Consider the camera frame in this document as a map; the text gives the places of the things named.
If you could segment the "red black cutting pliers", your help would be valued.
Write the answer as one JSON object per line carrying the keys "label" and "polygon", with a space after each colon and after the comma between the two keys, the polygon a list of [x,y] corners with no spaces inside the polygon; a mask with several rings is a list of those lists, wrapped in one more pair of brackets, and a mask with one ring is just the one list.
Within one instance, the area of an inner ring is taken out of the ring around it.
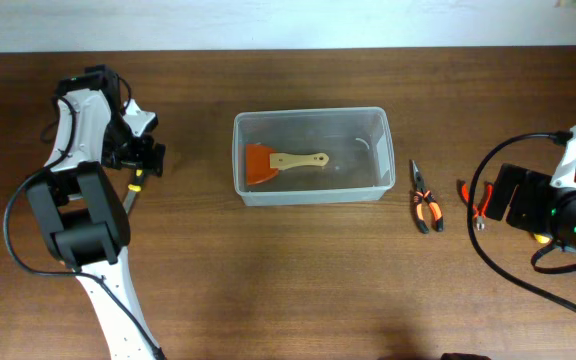
{"label": "red black cutting pliers", "polygon": [[[485,229],[486,211],[493,193],[493,184],[491,182],[484,183],[485,190],[482,199],[479,202],[473,203],[473,222],[475,229],[478,231]],[[458,190],[462,201],[465,205],[469,202],[469,189],[465,181],[458,181]]]}

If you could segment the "orange scraper wooden handle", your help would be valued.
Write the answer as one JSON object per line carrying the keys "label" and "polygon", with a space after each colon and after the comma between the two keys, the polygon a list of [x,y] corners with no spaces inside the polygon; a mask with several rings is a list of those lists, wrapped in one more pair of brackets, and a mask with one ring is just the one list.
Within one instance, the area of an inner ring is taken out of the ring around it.
{"label": "orange scraper wooden handle", "polygon": [[297,167],[324,167],[330,158],[326,153],[290,154],[278,152],[261,144],[247,144],[245,147],[245,175],[249,186],[267,182],[280,171]]}

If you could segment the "orange black needle-nose pliers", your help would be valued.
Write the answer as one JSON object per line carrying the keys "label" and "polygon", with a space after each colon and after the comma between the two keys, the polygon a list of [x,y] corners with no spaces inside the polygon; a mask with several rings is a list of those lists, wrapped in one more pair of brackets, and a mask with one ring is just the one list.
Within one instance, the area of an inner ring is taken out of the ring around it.
{"label": "orange black needle-nose pliers", "polygon": [[430,232],[430,226],[426,223],[424,218],[424,206],[427,206],[433,218],[434,229],[437,232],[443,232],[444,216],[439,204],[437,203],[432,191],[427,188],[422,173],[414,160],[410,161],[410,167],[415,186],[415,191],[412,197],[413,215],[419,231],[423,234],[428,234]]}

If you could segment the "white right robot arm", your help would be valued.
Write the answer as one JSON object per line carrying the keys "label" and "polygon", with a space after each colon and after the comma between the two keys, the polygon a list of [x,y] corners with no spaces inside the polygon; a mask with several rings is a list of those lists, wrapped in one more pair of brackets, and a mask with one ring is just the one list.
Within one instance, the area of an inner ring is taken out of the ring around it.
{"label": "white right robot arm", "polygon": [[[503,148],[533,138],[548,138],[565,147],[554,173],[547,175],[517,165],[502,165],[493,185],[487,215],[546,238],[547,245],[531,258],[536,272],[550,275],[576,272],[576,125],[563,132],[524,134],[504,141],[486,155],[473,179],[479,178],[487,163]],[[576,313],[576,304],[511,275],[489,258],[476,240],[472,220],[468,221],[468,231],[475,251],[493,271]]]}

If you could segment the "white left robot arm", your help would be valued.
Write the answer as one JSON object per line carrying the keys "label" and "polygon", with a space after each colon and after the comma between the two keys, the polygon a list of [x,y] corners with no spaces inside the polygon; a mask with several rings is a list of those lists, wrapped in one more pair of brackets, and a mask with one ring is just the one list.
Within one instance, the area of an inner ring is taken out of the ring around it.
{"label": "white left robot arm", "polygon": [[59,119],[46,163],[17,189],[50,255],[75,278],[95,311],[114,359],[162,359],[132,283],[129,212],[147,176],[161,176],[166,148],[155,113],[121,93],[127,81],[106,65],[61,80]]}

